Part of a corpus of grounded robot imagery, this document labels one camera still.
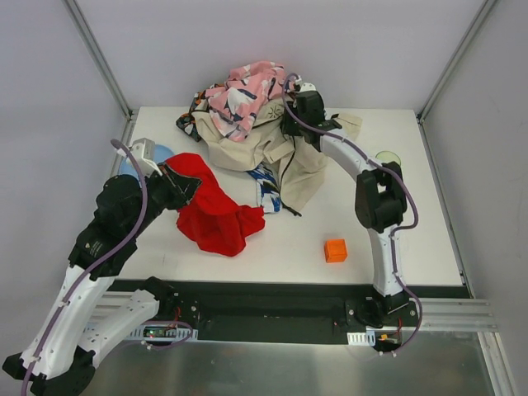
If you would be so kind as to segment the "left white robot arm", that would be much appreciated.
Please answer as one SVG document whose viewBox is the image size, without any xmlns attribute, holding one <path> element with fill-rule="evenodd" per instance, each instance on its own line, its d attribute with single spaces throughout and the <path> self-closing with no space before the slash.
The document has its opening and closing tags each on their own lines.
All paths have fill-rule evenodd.
<svg viewBox="0 0 528 396">
<path fill-rule="evenodd" d="M 155 276 L 141 282 L 129 300 L 93 331 L 85 330 L 98 300 L 137 250 L 139 235 L 164 211 L 188 206 L 197 177 L 167 163 L 149 177 L 118 175 L 96 198 L 93 220 L 77 236 L 53 308 L 34 341 L 6 358 L 2 368 L 21 380 L 21 394 L 79 395 L 104 358 L 136 327 L 171 320 L 177 292 Z"/>
</svg>

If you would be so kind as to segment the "red cloth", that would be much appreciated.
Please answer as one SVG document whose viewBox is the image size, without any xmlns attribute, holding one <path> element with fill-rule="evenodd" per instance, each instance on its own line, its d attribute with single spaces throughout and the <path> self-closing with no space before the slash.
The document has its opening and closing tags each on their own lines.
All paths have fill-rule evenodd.
<svg viewBox="0 0 528 396">
<path fill-rule="evenodd" d="M 191 203 L 178 210 L 177 219 L 177 228 L 200 250 L 235 257 L 246 247 L 246 238 L 265 228 L 263 208 L 239 205 L 230 198 L 200 155 L 180 153 L 166 164 L 180 175 L 200 180 Z"/>
</svg>

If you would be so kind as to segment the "beige jacket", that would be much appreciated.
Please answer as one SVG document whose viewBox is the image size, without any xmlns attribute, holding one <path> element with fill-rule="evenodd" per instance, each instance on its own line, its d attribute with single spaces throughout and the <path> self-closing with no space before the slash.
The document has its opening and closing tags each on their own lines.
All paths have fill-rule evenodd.
<svg viewBox="0 0 528 396">
<path fill-rule="evenodd" d="M 303 138 L 287 138 L 281 132 L 284 105 L 269 101 L 259 111 L 247 138 L 234 142 L 217 128 L 204 136 L 209 160 L 217 167 L 246 172 L 260 163 L 269 165 L 278 177 L 280 198 L 287 208 L 300 212 L 324 182 L 327 157 Z"/>
</svg>

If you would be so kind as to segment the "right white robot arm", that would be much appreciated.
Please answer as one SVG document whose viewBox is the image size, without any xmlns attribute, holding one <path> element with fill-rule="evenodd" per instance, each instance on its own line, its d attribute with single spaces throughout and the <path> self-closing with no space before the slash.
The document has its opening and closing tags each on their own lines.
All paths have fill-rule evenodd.
<svg viewBox="0 0 528 396">
<path fill-rule="evenodd" d="M 301 137 L 336 162 L 355 182 L 354 209 L 367 230 L 374 264 L 374 304 L 383 314 L 401 309 L 409 301 L 399 265 L 398 233 L 405 229 L 403 215 L 417 207 L 403 183 L 396 162 L 380 163 L 349 139 L 337 120 L 326 119 L 323 99 L 312 90 L 285 101 L 283 131 Z"/>
</svg>

